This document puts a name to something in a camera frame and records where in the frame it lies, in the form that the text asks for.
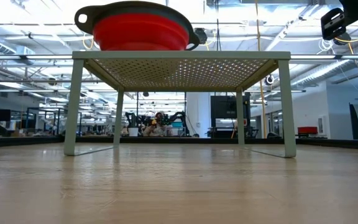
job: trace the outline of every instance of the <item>floor board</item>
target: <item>floor board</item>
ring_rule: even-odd
[[[298,146],[296,159],[235,145],[62,151],[0,147],[0,223],[358,223],[358,150]]]

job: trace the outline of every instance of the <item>perforated tabletop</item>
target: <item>perforated tabletop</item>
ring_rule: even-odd
[[[84,67],[124,91],[246,90],[290,60],[289,52],[74,52]]]

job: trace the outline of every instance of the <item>column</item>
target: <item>column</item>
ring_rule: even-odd
[[[295,129],[293,122],[290,67],[287,60],[278,61],[280,75],[281,101],[283,110],[283,132],[285,157],[296,156]]]
[[[74,59],[73,73],[71,75],[70,97],[68,102],[68,114],[66,121],[66,134],[64,153],[67,156],[75,156],[76,127],[78,108],[80,106],[80,92],[84,60]]]
[[[211,126],[211,96],[209,92],[186,93],[186,119],[190,135],[206,138]]]
[[[116,122],[114,124],[114,142],[113,142],[114,148],[119,147],[119,141],[121,138],[121,128],[122,128],[121,119],[122,119],[123,104],[124,104],[124,90],[119,89],[118,96],[117,96]]]

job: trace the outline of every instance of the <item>small table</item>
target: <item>small table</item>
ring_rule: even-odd
[[[285,154],[295,157],[290,85],[290,52],[251,51],[88,51],[73,52],[64,153],[75,152],[75,129],[80,103],[83,68],[118,91],[114,147],[119,147],[122,104],[125,91],[236,92],[237,114],[243,114],[242,92],[279,69],[283,108]],[[244,122],[238,116],[238,123]],[[244,129],[238,131],[244,136]],[[238,138],[240,147],[245,139]]]

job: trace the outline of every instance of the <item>red box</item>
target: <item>red box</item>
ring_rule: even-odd
[[[318,134],[317,127],[298,127],[298,134]]]

